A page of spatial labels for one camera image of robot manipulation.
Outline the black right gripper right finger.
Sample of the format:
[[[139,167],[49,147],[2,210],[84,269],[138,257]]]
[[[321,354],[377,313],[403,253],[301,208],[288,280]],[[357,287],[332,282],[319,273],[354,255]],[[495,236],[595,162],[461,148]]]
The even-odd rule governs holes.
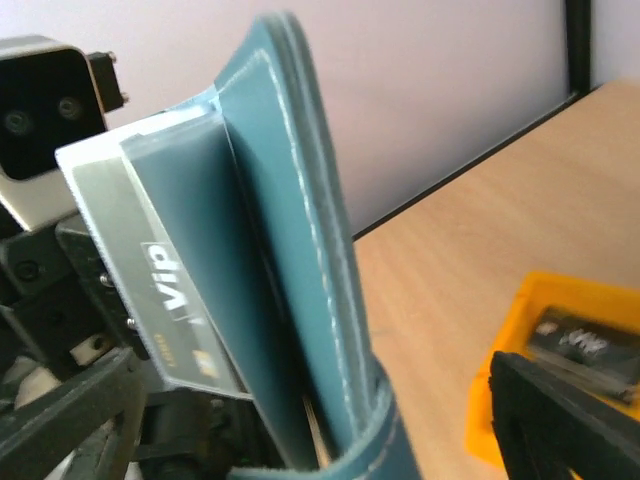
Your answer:
[[[493,430],[510,479],[637,479],[639,422],[516,353],[490,364]]]

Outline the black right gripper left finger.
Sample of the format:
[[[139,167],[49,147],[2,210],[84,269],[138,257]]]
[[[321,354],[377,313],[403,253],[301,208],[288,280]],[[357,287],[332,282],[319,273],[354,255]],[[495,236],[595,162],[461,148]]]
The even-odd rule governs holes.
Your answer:
[[[28,405],[1,417],[1,477],[44,479],[66,457],[65,479],[123,479],[146,403],[140,361],[116,348]]]

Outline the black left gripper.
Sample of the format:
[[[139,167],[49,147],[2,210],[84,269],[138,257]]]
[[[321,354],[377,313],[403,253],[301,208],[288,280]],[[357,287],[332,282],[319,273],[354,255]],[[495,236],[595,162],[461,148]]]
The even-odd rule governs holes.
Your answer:
[[[1,235],[1,360],[64,382],[116,348],[149,360],[82,219]],[[280,462],[255,407],[187,388],[150,393],[130,463],[146,479],[223,479]]]

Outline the grey VIP credit card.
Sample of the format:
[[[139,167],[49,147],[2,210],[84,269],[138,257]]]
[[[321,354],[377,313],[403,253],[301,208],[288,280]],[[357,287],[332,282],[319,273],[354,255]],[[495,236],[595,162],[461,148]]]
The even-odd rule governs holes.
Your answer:
[[[165,111],[59,148],[58,166],[167,387],[249,393],[198,289],[206,265],[206,161],[222,120]]]

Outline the blue card holder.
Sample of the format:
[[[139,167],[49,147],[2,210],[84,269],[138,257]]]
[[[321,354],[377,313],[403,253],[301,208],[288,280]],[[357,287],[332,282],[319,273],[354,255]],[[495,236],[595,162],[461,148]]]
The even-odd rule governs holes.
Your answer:
[[[266,229],[333,455],[233,479],[416,479],[391,383],[372,352],[353,244],[311,53],[294,15],[259,16],[207,92]]]

